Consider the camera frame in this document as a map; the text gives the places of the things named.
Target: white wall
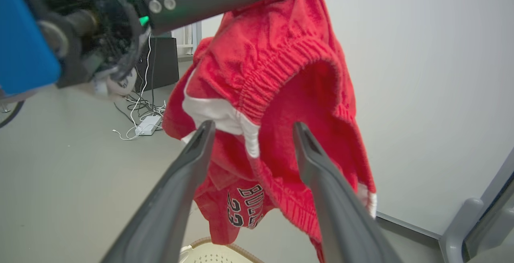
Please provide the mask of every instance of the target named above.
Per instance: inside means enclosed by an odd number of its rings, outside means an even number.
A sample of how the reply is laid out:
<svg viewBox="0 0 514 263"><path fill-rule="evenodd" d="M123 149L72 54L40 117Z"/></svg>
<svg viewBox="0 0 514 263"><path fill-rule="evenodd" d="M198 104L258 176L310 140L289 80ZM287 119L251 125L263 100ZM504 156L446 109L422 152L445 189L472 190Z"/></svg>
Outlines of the white wall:
<svg viewBox="0 0 514 263"><path fill-rule="evenodd" d="M514 146L514 0L326 0L378 211L443 234ZM220 17L202 21L215 34Z"/></svg>

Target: red garment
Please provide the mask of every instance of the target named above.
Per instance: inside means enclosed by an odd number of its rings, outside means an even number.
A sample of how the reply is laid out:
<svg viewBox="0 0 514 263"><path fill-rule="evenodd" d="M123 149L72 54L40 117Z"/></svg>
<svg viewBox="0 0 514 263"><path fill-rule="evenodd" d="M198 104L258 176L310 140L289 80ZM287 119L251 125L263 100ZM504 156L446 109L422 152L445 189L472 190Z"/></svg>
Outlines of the red garment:
<svg viewBox="0 0 514 263"><path fill-rule="evenodd" d="M323 0L267 0L226 13L216 36L198 46L163 121L167 134L185 142L204 120L216 122L208 177L194 197L213 243L233 243L241 226L254 228L280 208L322 255L312 193L294 154L297 121L374 216L375 185L355 113Z"/></svg>

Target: blue panel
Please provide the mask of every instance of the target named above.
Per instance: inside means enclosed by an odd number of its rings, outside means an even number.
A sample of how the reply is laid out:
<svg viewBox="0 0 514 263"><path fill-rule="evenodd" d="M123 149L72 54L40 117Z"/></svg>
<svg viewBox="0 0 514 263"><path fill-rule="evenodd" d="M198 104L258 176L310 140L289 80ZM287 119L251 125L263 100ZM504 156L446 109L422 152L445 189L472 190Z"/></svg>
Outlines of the blue panel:
<svg viewBox="0 0 514 263"><path fill-rule="evenodd" d="M24 0L0 0L0 9L0 87L11 95L55 83L61 67Z"/></svg>

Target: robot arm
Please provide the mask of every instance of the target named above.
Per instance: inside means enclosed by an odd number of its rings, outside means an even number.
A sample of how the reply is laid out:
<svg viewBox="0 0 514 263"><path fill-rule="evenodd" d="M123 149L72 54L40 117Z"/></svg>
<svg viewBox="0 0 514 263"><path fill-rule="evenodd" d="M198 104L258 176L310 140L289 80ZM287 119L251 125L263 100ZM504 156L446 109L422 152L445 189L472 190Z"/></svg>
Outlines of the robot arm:
<svg viewBox="0 0 514 263"><path fill-rule="evenodd" d="M0 0L11 46L0 71L0 102L37 88L120 82L150 32L160 34L260 0Z"/></svg>

